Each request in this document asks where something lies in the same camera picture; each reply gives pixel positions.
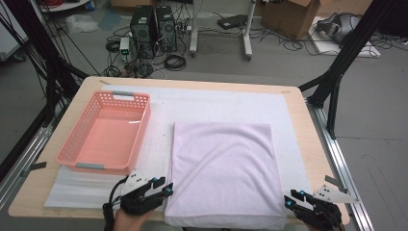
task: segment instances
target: cardboard box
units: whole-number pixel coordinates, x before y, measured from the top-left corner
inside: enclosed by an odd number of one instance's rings
[[[111,6],[117,9],[134,9],[137,5],[156,4],[157,0],[111,0]]]
[[[320,6],[332,0],[286,0],[266,3],[261,24],[291,39],[302,39],[312,25]]]
[[[354,13],[364,15],[372,0],[334,0],[330,4],[320,7],[319,16],[330,16],[333,13]]]

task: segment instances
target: concrete floor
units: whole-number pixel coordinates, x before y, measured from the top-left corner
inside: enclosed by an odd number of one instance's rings
[[[73,13],[87,12],[82,9],[66,12]],[[111,16],[108,13],[106,9],[98,9],[89,14],[95,21],[102,22]],[[98,72],[107,65],[106,38],[114,30],[128,26],[130,20],[120,17],[113,22],[110,29],[72,35]],[[217,27],[213,18],[207,18],[203,23]],[[95,71],[72,43],[63,38],[73,64],[93,74]],[[200,34],[199,52],[195,58],[191,58],[187,52],[187,67],[180,72],[164,70],[166,78],[300,86],[324,73],[335,59],[333,56],[311,56],[305,49],[290,51],[274,36],[262,41],[253,39],[251,42],[254,56],[248,62],[242,55],[241,38]],[[314,52],[311,43],[305,45]],[[403,183],[408,177],[408,124],[405,122],[408,114],[408,53],[395,47],[377,49],[381,53],[379,59],[358,58],[345,74],[340,91],[336,135],[374,229],[408,230],[408,188]],[[156,71],[151,78],[164,79],[165,75]],[[2,161],[42,109],[45,100],[29,62],[0,63],[0,95]],[[9,204],[0,212],[1,230],[55,230],[56,225],[60,230],[103,229],[103,221],[96,219],[11,218],[7,214]],[[351,223],[346,230],[357,228]]]

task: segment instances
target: metal stand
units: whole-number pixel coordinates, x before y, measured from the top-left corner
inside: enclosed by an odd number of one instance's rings
[[[252,58],[252,48],[251,42],[249,39],[249,31],[251,30],[252,18],[255,12],[256,0],[250,1],[248,18],[246,20],[246,26],[242,32],[243,37],[243,46],[245,48],[245,57],[248,61]],[[196,0],[192,0],[192,26],[191,26],[191,41],[190,41],[190,54],[194,58],[195,53],[197,52],[197,40],[198,40],[198,26],[197,26],[197,17],[198,17],[198,9]]]
[[[313,95],[307,98],[308,102],[316,108],[322,108],[324,101],[330,95],[327,130],[332,139],[336,138],[334,128],[339,99],[340,82],[342,81],[345,72],[369,41],[375,29],[390,10],[394,2],[395,0],[372,1],[363,18],[360,20],[351,36],[347,39],[344,44],[344,48],[341,50],[329,69],[318,78],[299,87],[301,91],[305,91],[312,87],[318,86]]]

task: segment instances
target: computer tower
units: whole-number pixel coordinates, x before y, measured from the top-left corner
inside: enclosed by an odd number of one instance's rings
[[[158,39],[154,9],[150,5],[136,6],[130,22],[133,40],[139,59],[154,58],[154,44]]]
[[[170,6],[156,8],[159,40],[163,51],[176,51],[177,40],[175,21]]]

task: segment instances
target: white cloth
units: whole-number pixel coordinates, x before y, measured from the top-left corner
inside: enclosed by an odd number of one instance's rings
[[[283,229],[269,124],[176,122],[165,222],[181,227]]]

